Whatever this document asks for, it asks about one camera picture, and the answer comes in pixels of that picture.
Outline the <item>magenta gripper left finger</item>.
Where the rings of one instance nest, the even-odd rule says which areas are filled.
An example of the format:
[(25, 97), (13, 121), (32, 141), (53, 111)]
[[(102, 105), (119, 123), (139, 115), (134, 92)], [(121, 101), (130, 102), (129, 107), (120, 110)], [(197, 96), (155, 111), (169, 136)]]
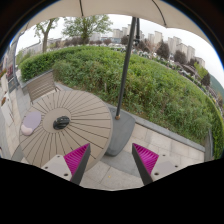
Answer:
[(65, 156), (56, 155), (42, 169), (79, 185), (90, 157), (90, 144), (87, 143)]

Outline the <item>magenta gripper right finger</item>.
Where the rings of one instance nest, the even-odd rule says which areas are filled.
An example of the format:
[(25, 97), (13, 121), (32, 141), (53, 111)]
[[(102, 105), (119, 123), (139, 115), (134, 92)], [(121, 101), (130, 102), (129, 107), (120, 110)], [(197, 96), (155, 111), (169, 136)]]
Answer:
[(144, 185), (148, 185), (180, 169), (180, 166), (171, 157), (165, 154), (156, 154), (136, 143), (132, 144), (132, 155)]

